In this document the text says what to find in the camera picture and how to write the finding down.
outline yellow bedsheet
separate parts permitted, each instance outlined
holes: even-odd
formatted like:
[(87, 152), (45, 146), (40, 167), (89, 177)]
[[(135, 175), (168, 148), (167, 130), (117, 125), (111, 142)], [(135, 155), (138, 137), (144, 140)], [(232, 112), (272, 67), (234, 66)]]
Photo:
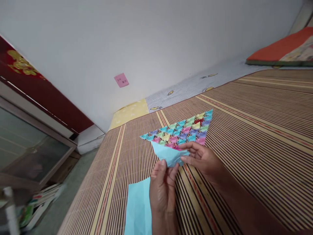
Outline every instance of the yellow bedsheet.
[(132, 119), (141, 117), (148, 113), (149, 110), (146, 99), (129, 104), (114, 113), (109, 130), (119, 127)]

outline gray floor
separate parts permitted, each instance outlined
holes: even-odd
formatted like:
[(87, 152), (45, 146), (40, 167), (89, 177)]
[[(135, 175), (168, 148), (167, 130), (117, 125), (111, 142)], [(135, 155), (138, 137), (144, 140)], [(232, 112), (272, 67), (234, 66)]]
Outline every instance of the gray floor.
[(84, 154), (64, 181), (65, 190), (30, 235), (56, 235), (98, 149)]

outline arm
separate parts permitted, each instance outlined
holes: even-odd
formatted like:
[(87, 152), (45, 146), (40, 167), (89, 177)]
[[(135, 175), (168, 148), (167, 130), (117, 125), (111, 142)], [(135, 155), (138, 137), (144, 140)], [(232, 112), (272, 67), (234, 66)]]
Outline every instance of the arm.
[(195, 142), (182, 144), (180, 148), (190, 151), (190, 157), (181, 160), (198, 168), (223, 196), (244, 234), (291, 234), (236, 181), (211, 149)]
[(225, 167), (212, 185), (232, 209), (244, 234), (291, 234)]
[(175, 178), (179, 164), (167, 168), (166, 161), (158, 161), (150, 176), (150, 206), (152, 235), (178, 234), (175, 214)]

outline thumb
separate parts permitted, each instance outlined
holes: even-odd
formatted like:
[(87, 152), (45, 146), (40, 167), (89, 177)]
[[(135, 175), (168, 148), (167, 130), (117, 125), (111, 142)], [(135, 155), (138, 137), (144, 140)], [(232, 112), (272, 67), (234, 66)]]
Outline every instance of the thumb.
[(165, 159), (162, 159), (161, 165), (159, 165), (158, 173), (156, 176), (156, 180), (158, 183), (163, 183), (166, 169), (167, 169), (166, 161)]
[(184, 163), (187, 163), (191, 166), (194, 166), (195, 168), (198, 168), (199, 170), (201, 170), (203, 168), (203, 161), (202, 160), (195, 159), (193, 157), (187, 157), (187, 156), (180, 157), (180, 159)]

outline gold decoration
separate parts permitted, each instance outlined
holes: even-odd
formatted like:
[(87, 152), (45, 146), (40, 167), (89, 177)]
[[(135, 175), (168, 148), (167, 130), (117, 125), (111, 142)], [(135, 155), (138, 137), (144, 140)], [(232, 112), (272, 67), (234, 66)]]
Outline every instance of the gold decoration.
[(7, 53), (15, 60), (13, 65), (8, 65), (15, 72), (20, 73), (19, 70), (23, 70), (23, 73), (26, 75), (34, 75), (39, 73), (32, 65), (28, 63), (17, 51), (8, 50)]

